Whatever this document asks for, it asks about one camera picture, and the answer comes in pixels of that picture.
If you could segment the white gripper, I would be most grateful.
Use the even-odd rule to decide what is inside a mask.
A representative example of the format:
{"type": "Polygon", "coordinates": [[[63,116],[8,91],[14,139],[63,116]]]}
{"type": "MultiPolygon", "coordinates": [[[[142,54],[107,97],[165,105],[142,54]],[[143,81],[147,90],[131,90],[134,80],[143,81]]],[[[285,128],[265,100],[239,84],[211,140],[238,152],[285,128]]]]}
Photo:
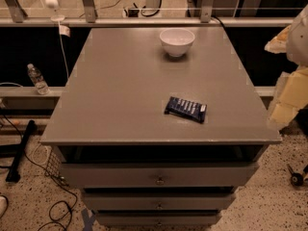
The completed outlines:
{"type": "MultiPolygon", "coordinates": [[[[265,45],[265,50],[274,54],[287,52],[289,61],[308,65],[308,5],[291,26],[285,27],[265,45]]],[[[307,105],[308,67],[299,66],[292,73],[283,72],[269,103],[268,126],[276,130],[287,127],[307,105]]]]}

